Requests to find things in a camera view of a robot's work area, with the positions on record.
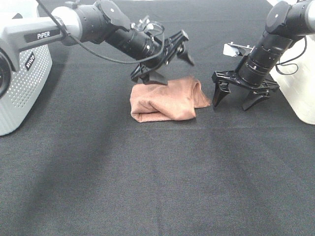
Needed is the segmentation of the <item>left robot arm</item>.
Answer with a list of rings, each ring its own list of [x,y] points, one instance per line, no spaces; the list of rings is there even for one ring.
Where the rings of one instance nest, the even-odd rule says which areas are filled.
[[[136,65],[130,77],[134,82],[167,84],[158,69],[174,57],[194,65],[185,49],[184,31],[164,36],[164,26],[149,17],[133,23],[111,0],[97,0],[91,5],[67,1],[48,12],[46,17],[23,18],[20,14],[0,20],[0,92],[5,94],[12,72],[20,69],[22,51],[60,41],[66,46],[85,42],[106,42],[132,58]]]

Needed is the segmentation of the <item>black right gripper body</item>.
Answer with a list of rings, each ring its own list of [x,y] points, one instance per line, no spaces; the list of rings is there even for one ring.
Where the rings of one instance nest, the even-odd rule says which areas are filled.
[[[273,81],[270,75],[266,79],[263,79],[260,85],[254,86],[250,85],[232,70],[215,71],[212,75],[212,80],[216,84],[215,94],[230,93],[229,84],[242,87],[254,93],[268,93],[270,91],[277,91],[280,88],[279,84]]]

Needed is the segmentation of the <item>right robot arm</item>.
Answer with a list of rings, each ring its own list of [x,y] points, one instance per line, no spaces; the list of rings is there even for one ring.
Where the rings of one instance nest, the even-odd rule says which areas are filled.
[[[296,4],[280,1],[269,12],[265,30],[251,51],[244,55],[234,70],[216,71],[212,75],[215,83],[213,105],[230,94],[229,84],[249,91],[242,108],[270,97],[271,91],[280,86],[273,81],[270,71],[279,63],[284,52],[306,35],[315,32],[315,2],[301,0]]]

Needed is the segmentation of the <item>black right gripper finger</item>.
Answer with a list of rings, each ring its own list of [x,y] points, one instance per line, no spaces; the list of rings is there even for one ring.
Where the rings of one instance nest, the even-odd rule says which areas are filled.
[[[219,103],[231,93],[229,83],[218,81],[215,83],[215,92],[213,96],[213,105],[217,107]]]
[[[247,111],[252,106],[256,105],[259,102],[262,102],[264,100],[267,100],[270,98],[270,93],[258,93],[255,91],[250,91],[247,97],[244,100],[244,103],[242,104],[242,109],[244,111]]]

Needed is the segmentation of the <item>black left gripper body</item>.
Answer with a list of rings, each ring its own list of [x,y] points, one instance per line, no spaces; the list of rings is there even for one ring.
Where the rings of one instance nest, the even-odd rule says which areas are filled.
[[[154,57],[153,59],[141,62],[131,73],[131,80],[138,82],[139,79],[145,82],[145,77],[149,72],[156,71],[163,65],[167,65],[171,60],[177,56],[177,48],[184,42],[188,41],[188,34],[181,30],[173,36],[164,40],[164,46],[162,47],[162,52]]]

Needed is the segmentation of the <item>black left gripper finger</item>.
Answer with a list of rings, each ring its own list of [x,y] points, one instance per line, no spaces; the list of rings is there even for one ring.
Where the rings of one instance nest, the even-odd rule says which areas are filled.
[[[178,46],[177,58],[187,62],[191,66],[195,65],[193,58],[189,55],[188,50],[186,49],[184,44]]]
[[[145,77],[145,84],[168,85],[168,80],[156,71],[152,71],[149,72],[148,75]]]

